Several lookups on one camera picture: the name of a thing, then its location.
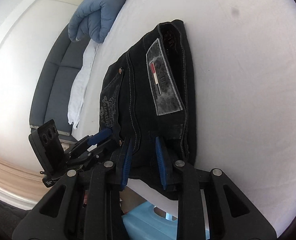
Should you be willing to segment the dark grey headboard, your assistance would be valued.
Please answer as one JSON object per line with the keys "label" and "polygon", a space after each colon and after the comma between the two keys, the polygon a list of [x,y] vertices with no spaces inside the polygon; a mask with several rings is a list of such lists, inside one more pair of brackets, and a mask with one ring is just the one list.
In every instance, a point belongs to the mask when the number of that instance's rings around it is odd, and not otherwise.
{"label": "dark grey headboard", "polygon": [[74,144],[68,123],[68,104],[73,81],[83,65],[83,53],[90,41],[71,42],[65,27],[47,56],[32,100],[29,124],[33,132],[54,120],[62,142]]}

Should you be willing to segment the white bed sheet mattress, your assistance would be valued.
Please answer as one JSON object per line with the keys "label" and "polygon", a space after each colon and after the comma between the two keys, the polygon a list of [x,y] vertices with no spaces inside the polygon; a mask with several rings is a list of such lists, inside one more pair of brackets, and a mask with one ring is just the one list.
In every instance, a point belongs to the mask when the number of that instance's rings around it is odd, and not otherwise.
{"label": "white bed sheet mattress", "polygon": [[175,19],[194,64],[195,166],[222,169],[281,235],[296,216],[294,0],[127,0],[96,53],[73,136],[98,131],[108,67]]}

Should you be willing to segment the white pillow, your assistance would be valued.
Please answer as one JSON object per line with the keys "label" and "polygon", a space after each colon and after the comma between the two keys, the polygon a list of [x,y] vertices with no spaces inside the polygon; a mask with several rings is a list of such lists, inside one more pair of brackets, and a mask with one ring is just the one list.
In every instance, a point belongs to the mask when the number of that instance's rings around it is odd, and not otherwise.
{"label": "white pillow", "polygon": [[80,122],[83,102],[98,47],[99,44],[90,39],[83,53],[81,70],[72,83],[67,114],[68,123],[72,125],[72,129],[77,129]]}

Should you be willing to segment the blue folded duvet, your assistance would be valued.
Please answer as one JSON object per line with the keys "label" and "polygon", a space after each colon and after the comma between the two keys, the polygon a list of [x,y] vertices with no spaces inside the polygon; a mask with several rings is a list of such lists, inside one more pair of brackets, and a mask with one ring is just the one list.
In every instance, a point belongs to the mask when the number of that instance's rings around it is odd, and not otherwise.
{"label": "blue folded duvet", "polygon": [[68,24],[68,37],[103,43],[126,0],[83,0]]}

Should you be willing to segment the black jeans pants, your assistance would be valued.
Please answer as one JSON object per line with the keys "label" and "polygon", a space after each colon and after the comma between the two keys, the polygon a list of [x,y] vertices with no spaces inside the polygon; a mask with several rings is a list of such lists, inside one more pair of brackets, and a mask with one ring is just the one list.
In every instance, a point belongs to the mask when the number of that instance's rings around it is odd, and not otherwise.
{"label": "black jeans pants", "polygon": [[128,179],[139,179],[170,200],[156,157],[156,137],[195,163],[196,102],[192,55],[181,20],[158,24],[109,66],[100,94],[100,129],[112,130],[120,148],[133,140]]}

